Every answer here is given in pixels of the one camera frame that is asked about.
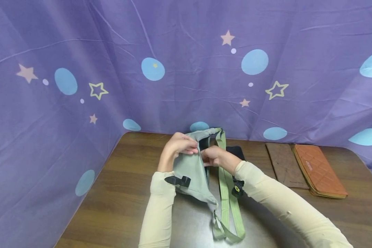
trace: hand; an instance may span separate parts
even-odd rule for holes
[[[165,144],[160,157],[158,172],[171,172],[174,167],[174,160],[179,153],[194,154],[198,153],[197,141],[183,133],[175,133]]]
[[[218,146],[211,146],[201,151],[201,157],[204,166],[220,166],[233,176],[237,165],[242,161]]]

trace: pink star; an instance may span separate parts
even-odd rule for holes
[[[242,102],[240,102],[240,104],[242,107],[245,107],[245,106],[249,107],[249,102],[250,101],[247,101],[246,99],[244,99]]]
[[[221,35],[221,37],[223,39],[222,45],[224,44],[231,45],[231,40],[235,38],[235,36],[230,35],[230,30],[228,30],[225,35]]]
[[[21,71],[19,71],[17,75],[24,77],[28,83],[30,83],[32,79],[38,79],[37,76],[33,73],[33,67],[26,68],[23,65],[19,64],[19,68],[21,68]]]
[[[94,124],[96,124],[97,119],[98,119],[98,118],[95,117],[95,114],[90,115],[90,123],[94,123]]]

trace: brown leather wallet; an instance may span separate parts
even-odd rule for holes
[[[277,181],[290,188],[309,189],[289,144],[266,143]]]
[[[296,144],[293,153],[313,195],[330,198],[348,195],[318,146]]]

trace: yellow star outline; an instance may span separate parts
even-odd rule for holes
[[[273,89],[275,89],[276,86],[277,86],[277,87],[282,87],[282,89],[280,90],[281,93],[280,93],[280,94],[274,94],[274,95],[273,95],[273,93],[272,93],[271,91],[272,91]],[[273,98],[276,97],[276,96],[281,96],[281,97],[283,97],[283,96],[284,96],[284,90],[285,90],[286,87],[288,87],[288,86],[289,86],[289,84],[280,84],[278,81],[275,81],[273,87],[271,87],[271,89],[266,90],[266,93],[270,95],[269,100],[273,99]]]
[[[102,82],[100,82],[99,84],[89,83],[89,86],[90,86],[90,88],[91,88],[91,94],[90,94],[90,96],[96,96],[96,98],[97,98],[98,100],[101,99],[101,96],[102,96],[102,95],[104,95],[104,94],[109,94],[109,92],[106,91],[106,90],[103,88],[103,83],[102,83]],[[93,88],[93,87],[99,87],[99,86],[101,87],[101,92],[100,92],[99,95],[98,95],[98,94],[94,93],[94,88]]]

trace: gray-green bag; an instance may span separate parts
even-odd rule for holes
[[[210,128],[204,131],[196,131],[187,135],[199,142],[200,140],[216,134],[216,141],[220,148],[226,149],[226,137],[222,128]],[[213,212],[213,237],[215,239],[224,239],[232,243],[240,242],[245,237],[244,225],[241,219],[240,208],[235,196],[231,194],[234,187],[233,177],[223,168],[219,167],[219,186],[221,195],[221,218],[217,216],[216,211],[219,208],[219,203],[215,196],[209,191],[208,180],[204,171],[204,163],[201,158],[200,148],[198,154],[188,155],[179,154],[174,162],[174,173],[178,178],[183,176],[191,179],[188,188],[176,186],[176,190],[183,194],[188,194],[202,202],[213,204],[216,206]],[[236,227],[237,235],[229,230],[230,207],[233,214],[233,221]]]

